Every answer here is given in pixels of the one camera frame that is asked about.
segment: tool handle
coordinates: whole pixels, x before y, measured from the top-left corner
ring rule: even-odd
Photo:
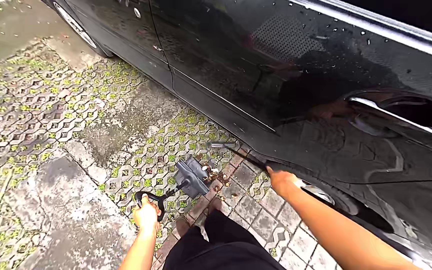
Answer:
[[[147,194],[149,199],[157,201],[157,206],[158,206],[159,210],[161,210],[161,215],[158,216],[157,221],[158,222],[162,221],[163,217],[164,217],[164,203],[163,202],[164,202],[164,200],[166,200],[166,198],[168,196],[166,196],[166,195],[156,196],[150,192],[138,191],[134,194],[134,198],[136,199],[136,203],[138,204],[139,208],[141,208],[143,206],[143,203],[142,203],[143,194]]]

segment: concrete ground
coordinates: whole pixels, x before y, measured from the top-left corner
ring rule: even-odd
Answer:
[[[189,156],[229,182],[166,200],[153,269],[179,238],[175,218],[204,224],[214,196],[285,268],[337,267],[264,172],[205,148],[236,140],[224,128],[122,60],[99,58],[42,2],[1,8],[0,269],[116,269],[137,235],[133,194],[175,187],[175,163]]]

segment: left hand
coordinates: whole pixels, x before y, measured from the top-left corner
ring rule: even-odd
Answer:
[[[139,226],[140,230],[156,232],[159,230],[158,216],[161,215],[161,210],[152,202],[149,202],[147,194],[142,195],[142,207],[135,210],[132,214],[134,221]]]

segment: tire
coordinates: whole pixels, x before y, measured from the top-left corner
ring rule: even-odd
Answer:
[[[60,4],[56,1],[51,1],[54,6],[54,10],[56,10],[57,14],[63,19],[69,27],[88,44],[91,49],[102,57],[111,57],[113,53],[104,45],[102,45],[98,40],[94,37],[90,36],[86,30],[81,26],[77,19],[75,19],[74,14],[69,11],[68,7],[63,8],[64,4]]]

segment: wet car paint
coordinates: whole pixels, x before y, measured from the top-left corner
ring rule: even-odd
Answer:
[[[98,41],[259,159],[348,194],[432,263],[432,35],[328,1],[134,2],[143,21],[129,1],[68,2]]]

